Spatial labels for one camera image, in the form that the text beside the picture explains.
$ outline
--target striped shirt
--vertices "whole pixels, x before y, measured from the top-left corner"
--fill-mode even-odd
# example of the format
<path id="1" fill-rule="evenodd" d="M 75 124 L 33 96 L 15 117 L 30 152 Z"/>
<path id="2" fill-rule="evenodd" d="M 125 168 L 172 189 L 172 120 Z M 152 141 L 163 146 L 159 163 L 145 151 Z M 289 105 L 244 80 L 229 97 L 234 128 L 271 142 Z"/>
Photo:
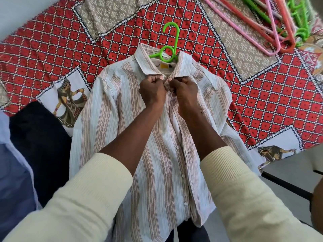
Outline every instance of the striped shirt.
<path id="1" fill-rule="evenodd" d="M 107 66 L 95 80 L 74 126 L 70 178 L 145 108 L 139 83 L 150 74 L 163 74 L 166 81 L 189 76 L 196 82 L 198 103 L 208 121 L 244 162 L 258 172 L 241 138 L 226 122 L 232 101 L 226 82 L 184 52 L 178 53 L 177 65 L 150 59 L 148 55 L 154 52 L 159 49 L 140 44 L 133 56 Z M 178 114 L 178 101 L 168 92 L 132 187 L 116 214 L 112 240 L 165 241 L 175 227 L 190 217 L 196 226 L 203 225 L 215 205 L 199 165 L 188 127 Z"/>

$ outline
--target ribbed sleeve cuff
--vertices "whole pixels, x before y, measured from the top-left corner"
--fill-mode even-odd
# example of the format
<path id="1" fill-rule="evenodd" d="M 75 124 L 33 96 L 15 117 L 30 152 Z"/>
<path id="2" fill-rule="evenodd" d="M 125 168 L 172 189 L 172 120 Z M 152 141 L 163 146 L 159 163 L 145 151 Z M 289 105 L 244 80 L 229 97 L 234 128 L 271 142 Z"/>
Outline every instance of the ribbed sleeve cuff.
<path id="1" fill-rule="evenodd" d="M 132 176 L 122 163 L 96 153 L 56 195 L 69 196 L 78 203 L 93 205 L 98 212 L 109 211 L 114 216 L 131 185 Z"/>
<path id="2" fill-rule="evenodd" d="M 219 186 L 238 176 L 253 173 L 231 147 L 222 147 L 208 154 L 200 163 L 204 179 L 210 185 Z"/>

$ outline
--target hand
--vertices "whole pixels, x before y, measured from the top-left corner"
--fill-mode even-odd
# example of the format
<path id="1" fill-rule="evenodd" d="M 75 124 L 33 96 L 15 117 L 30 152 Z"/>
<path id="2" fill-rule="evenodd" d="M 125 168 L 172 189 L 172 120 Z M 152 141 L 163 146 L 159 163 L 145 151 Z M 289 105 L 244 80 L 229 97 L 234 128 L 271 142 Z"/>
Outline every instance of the hand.
<path id="1" fill-rule="evenodd" d="M 178 113 L 184 118 L 190 111 L 200 111 L 197 104 L 197 85 L 189 77 L 177 77 L 169 82 L 177 96 Z"/>
<path id="2" fill-rule="evenodd" d="M 162 75 L 149 75 L 140 82 L 139 86 L 139 93 L 146 107 L 153 106 L 153 108 L 162 111 L 166 98 L 164 77 Z"/>

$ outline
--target floor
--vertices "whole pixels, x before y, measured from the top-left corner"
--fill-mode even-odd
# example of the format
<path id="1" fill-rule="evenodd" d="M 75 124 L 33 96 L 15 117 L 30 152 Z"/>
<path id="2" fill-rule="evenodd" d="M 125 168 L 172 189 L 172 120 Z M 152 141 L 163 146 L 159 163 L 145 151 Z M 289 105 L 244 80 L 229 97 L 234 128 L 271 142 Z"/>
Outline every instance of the floor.
<path id="1" fill-rule="evenodd" d="M 1 0 L 0 6 L 0 40 L 4 39 L 11 32 L 15 31 L 28 19 L 31 19 L 46 7 L 58 0 Z M 313 6 L 323 14 L 321 0 L 312 0 Z M 323 145 L 319 145 L 300 154 L 294 155 L 280 162 L 275 162 L 266 171 L 302 189 L 312 192 L 315 185 L 321 178 L 320 175 L 313 173 L 309 160 L 320 158 L 323 155 Z M 304 222 L 311 224 L 309 203 L 299 196 L 284 190 L 280 186 L 268 180 L 264 180 L 275 194 L 285 203 L 293 214 Z M 229 241 L 224 225 L 220 216 L 215 210 L 205 223 L 210 240 L 227 242 Z"/>

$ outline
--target cream sweater sleeve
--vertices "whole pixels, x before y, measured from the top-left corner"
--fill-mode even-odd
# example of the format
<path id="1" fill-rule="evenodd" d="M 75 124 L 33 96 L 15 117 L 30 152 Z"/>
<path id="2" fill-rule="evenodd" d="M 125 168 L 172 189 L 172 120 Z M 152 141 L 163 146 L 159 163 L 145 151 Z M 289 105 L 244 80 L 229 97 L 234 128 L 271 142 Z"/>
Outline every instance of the cream sweater sleeve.
<path id="1" fill-rule="evenodd" d="M 131 185 L 123 164 L 96 153 L 44 209 L 26 216 L 4 241 L 104 241 Z"/>
<path id="2" fill-rule="evenodd" d="M 205 157 L 201 170 L 230 241 L 323 241 L 302 224 L 230 147 Z"/>

